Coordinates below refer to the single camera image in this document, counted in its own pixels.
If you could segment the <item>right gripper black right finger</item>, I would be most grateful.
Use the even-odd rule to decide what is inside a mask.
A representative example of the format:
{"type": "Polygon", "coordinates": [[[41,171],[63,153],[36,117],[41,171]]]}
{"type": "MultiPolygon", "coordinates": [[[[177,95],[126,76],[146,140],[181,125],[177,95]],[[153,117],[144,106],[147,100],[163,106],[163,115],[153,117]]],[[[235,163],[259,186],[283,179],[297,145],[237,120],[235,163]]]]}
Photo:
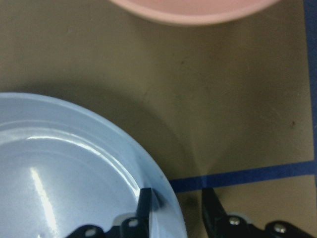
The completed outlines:
{"type": "Polygon", "coordinates": [[[228,215],[213,188],[202,189],[202,218],[209,238],[228,238],[228,215]]]}

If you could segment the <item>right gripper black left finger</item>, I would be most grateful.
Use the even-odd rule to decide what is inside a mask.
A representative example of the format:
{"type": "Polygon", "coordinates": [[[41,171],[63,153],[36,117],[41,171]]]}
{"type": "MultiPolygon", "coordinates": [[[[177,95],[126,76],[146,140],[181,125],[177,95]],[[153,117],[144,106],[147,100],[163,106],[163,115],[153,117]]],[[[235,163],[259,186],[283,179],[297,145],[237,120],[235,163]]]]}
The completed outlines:
{"type": "Polygon", "coordinates": [[[149,217],[152,209],[152,189],[142,188],[139,194],[136,217],[138,220],[138,238],[149,238],[149,217]]]}

